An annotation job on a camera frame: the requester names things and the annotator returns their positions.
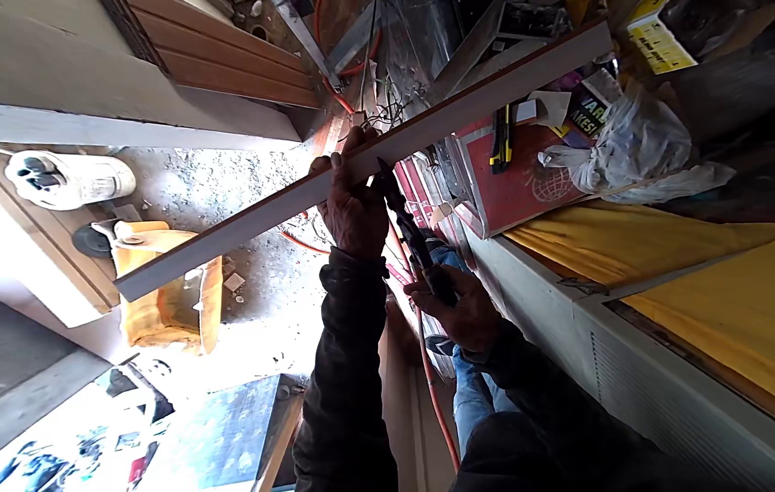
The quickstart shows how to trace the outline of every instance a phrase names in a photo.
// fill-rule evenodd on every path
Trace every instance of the dusty floor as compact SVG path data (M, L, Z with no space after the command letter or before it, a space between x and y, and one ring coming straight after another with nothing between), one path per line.
M118 204L134 204L143 220L201 232L304 176L311 149L306 144L287 152L126 148L115 156L138 181L136 192ZM145 202L150 206L142 210ZM236 292L223 289L214 352L172 357L175 367L189 366L181 371L185 379L212 390L278 372L311 372L323 327L325 293L317 274L327 256L286 240L283 229L310 246L330 248L329 233L312 208L308 217L298 215L229 251L224 262L235 262L245 283Z

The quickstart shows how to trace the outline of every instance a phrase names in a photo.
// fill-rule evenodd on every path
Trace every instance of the yellow tarp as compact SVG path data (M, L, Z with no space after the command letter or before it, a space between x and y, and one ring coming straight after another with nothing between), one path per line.
M642 205L592 200L504 232L601 284L616 287L775 240L775 223L712 224Z
M775 396L775 241L624 301Z

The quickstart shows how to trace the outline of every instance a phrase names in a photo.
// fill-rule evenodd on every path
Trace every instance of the plastic bucket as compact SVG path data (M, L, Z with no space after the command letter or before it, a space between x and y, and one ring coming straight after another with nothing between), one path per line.
M109 156L20 151L8 160L5 176L14 183L17 195L51 210L74 210L136 189L130 167ZM41 185L36 179L51 184Z

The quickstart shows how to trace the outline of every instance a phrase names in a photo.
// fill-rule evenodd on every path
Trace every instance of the shoe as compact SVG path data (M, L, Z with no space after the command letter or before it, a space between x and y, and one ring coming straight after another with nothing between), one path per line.
M432 334L424 337L424 345L434 354L442 354L450 357L454 354L455 343L440 334Z

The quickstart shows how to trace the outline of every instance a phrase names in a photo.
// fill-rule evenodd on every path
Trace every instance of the wire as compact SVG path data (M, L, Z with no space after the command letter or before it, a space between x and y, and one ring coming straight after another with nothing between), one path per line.
M315 2L315 20L314 20L314 30L315 30L315 41L317 42L317 45L321 45L321 17L320 17L320 11L321 11L321 4L324 3L324 0L316 0ZM375 5L372 6L372 24L375 24ZM379 29L378 33L375 35L374 42L372 41L372 31L370 30L369 33L369 39L367 41L367 45L369 43L372 43L372 49L369 50L368 58L371 59L375 56L375 53L379 49L379 45L382 42L382 30ZM352 75L356 75L357 73L360 73L366 66L367 66L368 60L365 58L357 67L350 68L348 70L343 70L339 72L338 74L343 77L350 77ZM348 104L348 101L346 101L345 97L343 95L336 92L336 89L330 84L330 82L327 80L327 77L324 74L321 74L321 81L324 82L324 87L327 88L327 91L330 92L330 94L333 96L333 99L336 100L337 103L342 105L342 108L345 108L345 111L349 115L354 114L354 108L351 107L350 104ZM363 94L360 93L360 101L361 104L363 102Z
M430 367L430 358L427 357L427 346L424 344L424 320L421 314L421 308L415 308L415 316L418 319L418 341L421 346L421 362L424 363L424 374L427 376L427 389L430 391L430 401L433 402L433 411L437 413L439 427L442 428L445 444L448 446L448 452L451 455L451 464L454 465L454 473L456 475L460 470L460 458L458 456L457 448L454 447L454 440L451 438L451 432L448 431L448 425L445 423L442 406L439 405L436 380L433 377L433 368Z
M415 273L412 271L412 265L406 258L403 244L400 242L400 237L396 233L396 228L393 227L393 221L388 221L390 226L390 233L396 243L400 246L401 256L403 257L403 265L406 267L406 271L409 272L409 276L415 278ZM421 347L421 362L424 364L424 374L427 377L427 389L430 393L430 402L433 404L433 411L437 414L437 420L439 421L439 427L442 429L443 437L445 438L445 444L448 447L448 452L451 455L451 464L454 465L454 473L457 474L460 470L460 458L458 456L458 449L454 447L454 439L451 437L451 432L448 430L448 425L445 423L445 417L442 413L442 406L439 405L439 398L437 395L436 379L433 376L433 368L430 366L430 358L427 356L427 345L424 342L424 319L421 314L421 308L415 307L415 316L418 319L418 345Z
M287 239L288 241L293 242L297 246L302 246L303 248L306 248L306 250L314 251L322 255L328 255L330 253L329 251L319 250L318 248L309 246L305 242L302 242L301 240L296 239L294 236L291 236L285 231L281 231L281 235L284 237L284 239Z

